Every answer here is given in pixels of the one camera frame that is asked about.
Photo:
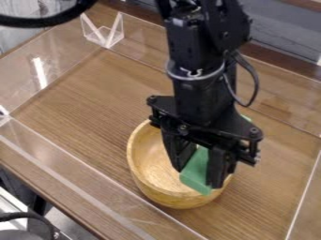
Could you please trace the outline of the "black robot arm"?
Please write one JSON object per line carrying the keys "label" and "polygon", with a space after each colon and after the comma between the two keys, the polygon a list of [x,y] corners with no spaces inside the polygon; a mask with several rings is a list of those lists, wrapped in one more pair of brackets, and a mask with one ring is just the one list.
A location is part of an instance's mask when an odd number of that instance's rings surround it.
{"label": "black robot arm", "polygon": [[252,103],[237,96],[237,69],[260,88],[257,71],[240,52],[252,39],[252,17],[240,0],[155,0],[166,27],[170,96],[151,96],[150,124],[161,129],[173,168],[182,172],[198,147],[208,149],[205,185],[224,186],[237,164],[260,159],[260,127],[236,107]]}

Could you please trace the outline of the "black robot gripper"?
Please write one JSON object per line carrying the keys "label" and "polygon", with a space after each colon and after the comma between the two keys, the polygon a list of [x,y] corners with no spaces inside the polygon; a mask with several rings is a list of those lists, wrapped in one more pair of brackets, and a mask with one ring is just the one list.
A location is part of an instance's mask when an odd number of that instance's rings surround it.
{"label": "black robot gripper", "polygon": [[[245,145],[238,162],[249,165],[257,162],[264,133],[236,110],[240,104],[236,73],[233,61],[200,76],[190,76],[169,66],[173,94],[147,99],[150,124],[161,129],[170,164],[179,173],[197,150],[196,143],[213,147],[216,142],[226,139],[238,140]],[[206,185],[220,189],[234,168],[232,151],[213,147],[209,150]]]}

